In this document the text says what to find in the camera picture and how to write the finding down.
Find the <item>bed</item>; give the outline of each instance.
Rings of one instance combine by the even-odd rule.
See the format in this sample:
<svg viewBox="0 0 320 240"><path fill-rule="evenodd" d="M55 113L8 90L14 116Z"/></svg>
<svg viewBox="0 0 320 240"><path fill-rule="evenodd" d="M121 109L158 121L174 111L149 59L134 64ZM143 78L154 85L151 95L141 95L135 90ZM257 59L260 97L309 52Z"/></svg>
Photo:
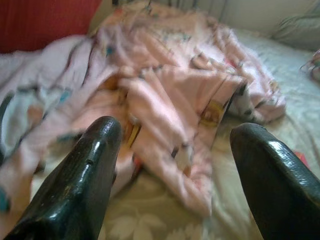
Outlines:
<svg viewBox="0 0 320 240"><path fill-rule="evenodd" d="M236 29L235 33L240 42L258 54L286 97L285 116L265 127L292 150L303 153L319 178L320 87L300 71L313 53L285 46L257 32ZM143 170L109 203L100 239L262 239L242 191L229 144L231 129L240 123L238 118L224 116L214 140L211 217L202 218L184 208L159 179ZM44 172L34 176L32 195L60 161L61 158L47 161Z"/></svg>

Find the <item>clothing pile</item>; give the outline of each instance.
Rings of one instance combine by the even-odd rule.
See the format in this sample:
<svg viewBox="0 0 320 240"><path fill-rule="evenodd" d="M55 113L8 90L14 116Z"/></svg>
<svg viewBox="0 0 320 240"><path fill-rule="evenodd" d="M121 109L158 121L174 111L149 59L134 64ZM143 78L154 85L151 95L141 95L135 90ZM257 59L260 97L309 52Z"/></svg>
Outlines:
<svg viewBox="0 0 320 240"><path fill-rule="evenodd" d="M101 116L124 129L112 195L143 166L205 217L225 113L263 124L285 112L273 77L230 28L159 4L125 5L92 37L2 54L0 73L0 232L29 204L52 149L71 148Z"/></svg>

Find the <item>red curtain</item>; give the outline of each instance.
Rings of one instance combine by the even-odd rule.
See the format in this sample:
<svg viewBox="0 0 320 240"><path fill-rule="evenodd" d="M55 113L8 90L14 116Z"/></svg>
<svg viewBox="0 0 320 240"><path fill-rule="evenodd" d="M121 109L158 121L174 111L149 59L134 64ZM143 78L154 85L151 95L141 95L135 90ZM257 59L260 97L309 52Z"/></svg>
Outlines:
<svg viewBox="0 0 320 240"><path fill-rule="evenodd" d="M101 0L0 0L0 53L34 51L86 34Z"/></svg>

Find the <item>pillow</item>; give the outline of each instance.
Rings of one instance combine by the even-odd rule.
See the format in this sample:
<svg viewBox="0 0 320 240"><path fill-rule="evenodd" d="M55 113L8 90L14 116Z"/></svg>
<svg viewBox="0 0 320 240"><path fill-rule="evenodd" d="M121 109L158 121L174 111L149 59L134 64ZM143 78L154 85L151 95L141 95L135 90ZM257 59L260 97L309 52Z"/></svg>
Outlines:
<svg viewBox="0 0 320 240"><path fill-rule="evenodd" d="M320 13L286 18L272 38L294 48L316 51L320 48Z"/></svg>
<svg viewBox="0 0 320 240"><path fill-rule="evenodd" d="M0 0L0 53L86 34L101 0Z"/></svg>

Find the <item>wheelchair armrest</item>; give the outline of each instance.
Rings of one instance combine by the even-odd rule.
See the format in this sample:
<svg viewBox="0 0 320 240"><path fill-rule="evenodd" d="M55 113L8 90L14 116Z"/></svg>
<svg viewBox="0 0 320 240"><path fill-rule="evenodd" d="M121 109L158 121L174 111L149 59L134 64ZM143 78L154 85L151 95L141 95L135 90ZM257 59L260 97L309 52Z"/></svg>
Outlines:
<svg viewBox="0 0 320 240"><path fill-rule="evenodd" d="M244 123L230 144L253 217L265 240L320 239L320 181L265 128Z"/></svg>
<svg viewBox="0 0 320 240"><path fill-rule="evenodd" d="M121 139L117 120L97 119L45 179L5 240L96 240Z"/></svg>

